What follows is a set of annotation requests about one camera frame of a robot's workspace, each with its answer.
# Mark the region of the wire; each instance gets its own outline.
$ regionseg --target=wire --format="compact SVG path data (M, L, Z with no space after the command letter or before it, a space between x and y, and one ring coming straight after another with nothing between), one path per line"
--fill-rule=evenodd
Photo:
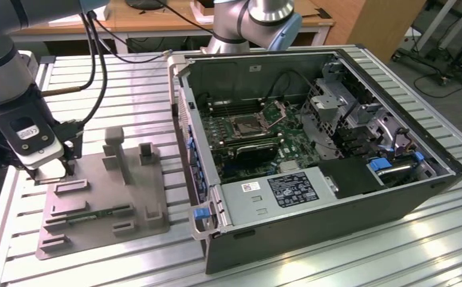
M331 148L331 147L328 147L328 146L325 146L325 145L321 145L321 144L320 144L320 143L317 143L316 141L312 141L312 142L315 142L315 143L316 143L316 145L320 145L323 148L332 149L332 150L335 150L335 151L340 151L340 149L339 149L339 148Z
M264 97L263 102L265 102L265 101L268 100L268 98L271 97L271 94L272 94L272 91L273 91L273 89L275 89L276 83L279 82L281 76L285 75L287 73L293 73L295 75L297 75L297 76L303 79L303 81L307 83L308 87L309 87L311 89L316 90L316 87L312 85L312 83L309 82L309 80L307 79L307 77L303 76L301 73L299 73L299 71L296 71L295 69L285 69L285 70L283 70L281 72L279 72L279 73L276 74L276 77L275 77L275 79L273 79L273 81L272 81L272 83L271 83L271 86L269 86L269 89L268 89L268 92L267 92L267 94L265 94L265 97Z
M160 40L160 43L157 43L156 48L149 50L149 52L156 52L156 50L160 48L161 44L164 43L165 38L163 37Z
M104 98L104 93L105 93L105 88L108 85L108 73L107 73L107 69L105 69L105 62L104 62L104 56L102 56L102 50L101 50L101 45L100 45L100 38L97 35L97 31L96 31L96 27L94 27L94 22L93 19L96 18L96 14L93 11L89 11L86 13L86 22L88 25L90 27L90 31L92 31L92 36L94 36L94 46L96 46L96 51L97 51L97 56L100 58L100 65L101 65L101 74L102 74L102 82L101 82L101 90L100 90L100 94L97 96L96 99L96 103L94 106L92 107L88 115L85 116L85 118L82 119L82 121L80 122L80 127L84 127L85 123L90 120L90 118L94 116L94 113L101 105L102 102L102 98Z
M427 97L432 97L432 98L435 98L435 99L441 99L441 98L448 97L449 95L455 94L457 91L462 90L462 88L457 88L455 91L452 91L452 92L444 94L443 96L433 96L433 95L425 93L425 92L416 86L416 82L417 82L419 80L421 80L423 78L427 78L427 77L431 77L431 76L435 76L435 75L437 75L437 73L424 75L424 76L416 78L415 81L413 81L413 87L415 87L415 88L419 90L419 92L423 93Z
M92 85L92 83L94 81L94 76L96 76L96 55L94 55L96 48L94 48L94 42L92 40L90 32L88 30L88 23L86 23L85 15L84 14L78 14L78 16L81 18L81 22L82 22L84 29L85 29L85 35L86 35L86 41L88 41L88 52L90 54L90 65L92 65L90 75L88 77L86 83L82 84L81 86L70 87L70 88L60 88L57 90L42 91L40 93L40 95L42 97L49 97L49 96L56 96L58 94L76 93L77 91L82 91Z
M149 39L149 38L145 38L145 39L143 39L143 40L137 40L137 39L135 39L135 38L131 38L132 41L140 42L140 43L144 43L148 39Z
M144 60L144 61L139 61L139 62L133 62L133 61L129 61L129 60L125 60L123 57L120 57L116 53L113 53L112 49L107 46L105 42L102 41L102 39L100 39L100 44L101 46L104 47L104 49L115 56L115 58L117 58L119 60L121 60L123 62L125 63L129 63L129 64L143 64L143 63L148 63L151 61L155 61L157 58L163 57L164 54L159 54L157 56Z
M97 19L93 19L93 21L96 22L97 26L100 26L101 29L112 36L112 38L116 39L119 42L121 42L121 43L129 48L129 50L136 54L137 52L136 52L136 50L133 49L133 47L131 47L131 46L128 45L128 43L125 43L125 41L124 41L123 39L120 39L120 38L112 33L112 31L109 31L109 30L102 26L101 22L100 22Z
M419 47L416 46L416 40L415 40L415 29L411 26L411 39L413 40L413 51L416 52L416 55L420 55Z
M213 34L213 32L208 29L205 29L203 26L199 24L193 23L188 18L185 18L180 13L172 9L171 6L168 6L163 1L155 0L157 3L160 3L175 15L177 15L179 18L181 18L184 21L187 21L189 24L192 24L195 27L197 27L200 30L204 30L207 33Z
M81 13L80 14L80 18L81 18L81 22L84 24L84 28L85 28L85 35L86 35L86 40L88 40L88 52L90 54L90 65L92 65L92 70L90 70L90 76L88 78L86 83L80 86L80 90L85 90L90 85L92 82L94 81L94 76L96 76L96 46L94 46L94 42L92 40L90 37L90 32L88 30L88 22L86 22L86 18L85 15Z

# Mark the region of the blue tab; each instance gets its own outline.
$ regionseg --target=blue tab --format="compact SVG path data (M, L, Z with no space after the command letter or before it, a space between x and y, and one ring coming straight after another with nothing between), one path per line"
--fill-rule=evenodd
M209 218L209 208L197 208L193 210L193 218L195 220Z
M191 144L193 143L193 137L189 137L188 139L188 143L185 144L187 148L191 147Z
M419 151L415 151L415 158L417 162L423 161L424 159L423 154Z
M383 157L371 160L368 165L375 172L381 170L381 169L387 169L388 167L391 167L391 163Z

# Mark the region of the circuit board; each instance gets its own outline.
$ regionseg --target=circuit board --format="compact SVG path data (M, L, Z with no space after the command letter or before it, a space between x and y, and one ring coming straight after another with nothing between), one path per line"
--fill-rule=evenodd
M277 174L283 163L303 169L319 162L297 114L272 101L257 113L201 118L221 183Z

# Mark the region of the slotted aluminum table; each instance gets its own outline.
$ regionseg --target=slotted aluminum table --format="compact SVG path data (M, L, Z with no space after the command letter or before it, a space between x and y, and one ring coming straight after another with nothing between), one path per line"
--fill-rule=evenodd
M462 162L462 133L389 72L368 51L343 48L423 127ZM128 56L144 60L148 54ZM44 187L9 169L0 197L0 285L2 286L462 286L462 182L401 220L293 252L204 274L199 242L188 232L188 195L171 121L167 63L131 65L108 57L109 83L94 119L86 125L84 152L100 152L104 128L123 126L124 147L153 142L161 151L171 230L165 234L38 261L37 230ZM44 90L82 83L86 56L41 64ZM46 98L54 117L82 118L98 94L89 90Z

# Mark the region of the black cable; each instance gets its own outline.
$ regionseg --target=black cable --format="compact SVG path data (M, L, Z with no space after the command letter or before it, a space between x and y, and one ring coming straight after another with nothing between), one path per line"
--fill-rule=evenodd
M403 130L403 127L397 127L393 132L393 136L391 137L391 145L389 150L393 151L395 154L395 142L397 141L397 134Z
M213 32L208 29L205 29L199 24L193 23L189 19L187 19L180 13L172 9L171 6L168 6L165 3L163 3L160 0L155 0L157 3L160 3L175 15L177 15L179 18L181 18L184 21L187 21L189 24L192 24L195 27L197 27L200 30L204 30L207 33L213 34Z
M139 61L139 62L133 62L133 61L129 61L129 60L125 60L123 57L120 57L116 53L113 53L112 49L107 46L105 42L102 41L102 39L100 39L100 43L102 45L102 47L105 48L105 50L115 56L115 58L117 58L119 60L121 60L123 62L125 63L129 63L129 64L143 64L143 63L148 63L153 60L156 60L157 58L163 57L163 54L159 54L156 57L152 57L144 61Z
M433 95L425 93L425 92L424 92L423 90L420 90L420 88L416 86L416 82L417 82L419 80L421 80L423 78L427 78L427 77L431 77L431 76L435 76L435 75L437 75L437 73L424 75L424 76L416 78L415 81L413 81L413 87L415 87L415 89L417 89L419 92L423 93L427 97L433 97L435 99L441 99L441 98L448 97L449 95L452 95L453 93L456 93L457 91L462 90L462 88L457 88L455 91L449 92L448 94L444 94L443 96L433 96Z
M312 142L315 142L315 143L316 143L316 145L320 145L323 148L332 149L332 150L335 150L335 151L340 151L340 149L339 149L339 148L331 148L331 147L328 147L328 146L325 146L325 145L321 145L321 144L320 144L320 143L317 143L316 141L312 141Z
M411 39L413 40L413 51L416 55L420 55L419 47L416 46L416 40L415 40L415 29L412 26L409 27L409 29L411 29Z
M60 88L57 90L42 91L40 93L40 95L42 97L49 97L49 96L56 96L58 94L76 93L77 91L82 91L92 85L92 83L94 81L94 76L96 76L94 42L93 42L92 37L90 37L90 32L89 32L89 27L88 27L85 16L84 16L84 14L78 14L78 16L81 18L81 22L82 22L84 29L85 29L85 35L86 35L86 41L88 41L88 52L90 54L90 65L92 65L90 75L88 77L86 83L82 84L81 86L69 87L69 88Z
M101 51L100 38L98 38L98 35L97 35L97 31L96 31L96 27L94 27L94 22L93 22L94 18L96 18L94 12L89 11L86 13L86 22L88 22L88 25L90 27L92 36L94 37L94 46L96 46L97 56L100 58L100 65L101 65L102 82L101 82L101 90L100 90L100 94L97 96L97 100L96 100L94 106L92 107L86 117L80 122L80 127L82 127L85 125L85 123L90 120L90 118L94 116L94 113L96 113L96 111L97 111L97 109L98 109L98 107L101 105L101 102L102 102L105 88L107 88L107 85L108 85L108 73L107 73L107 69L105 69L105 62L104 62L104 56L102 56L102 51Z
M136 50L128 45L128 43L125 43L125 41L123 39L120 39L113 33L112 31L109 31L101 24L101 22L97 19L93 19L93 21L96 22L96 24L101 27L101 29L113 37L113 39L116 39L119 42L121 42L128 48L129 50L136 54Z
M137 40L137 39L131 38L132 41L140 42L140 43L144 43L148 39L149 39L149 38L145 38L145 39L143 39L143 40Z
M293 73L295 75L297 75L297 76L303 79L303 81L307 83L308 87L309 87L312 90L316 90L316 87L312 85L311 81L307 79L305 76L303 76L301 73L299 73L299 71L296 71L295 69L285 69L285 70L280 71L280 72L276 74L275 79L273 79L273 81L272 81L272 83L271 83L268 92L267 92L265 97L264 97L264 99L263 99L263 102L265 102L265 101L268 100L268 98L269 98L269 96L271 96L271 94L272 94L272 91L273 91L273 89L275 89L276 83L279 82L281 76L285 75L287 73Z
M90 85L92 82L94 81L94 76L96 76L96 46L94 46L94 42L92 40L90 37L90 32L88 30L88 22L85 19L85 15L81 13L80 14L80 18L81 18L81 22L84 24L84 28L85 28L85 35L86 35L86 39L88 39L88 52L90 54L90 65L92 65L92 70L90 70L90 76L88 78L86 83L80 86L80 90L85 90Z
M359 103L360 103L360 102L359 102L357 99L352 102L352 105L351 105L348 111L345 112L344 116L339 119L339 121L337 121L337 123L336 123L335 131L336 131L336 129L339 129L339 128L341 127L341 125L343 125L345 119L348 118L348 116L349 116L352 110L356 108L356 106L357 106Z
M161 38L160 43L157 43L156 48L151 49L149 52L156 52L156 50L160 48L161 44L164 43L165 37Z

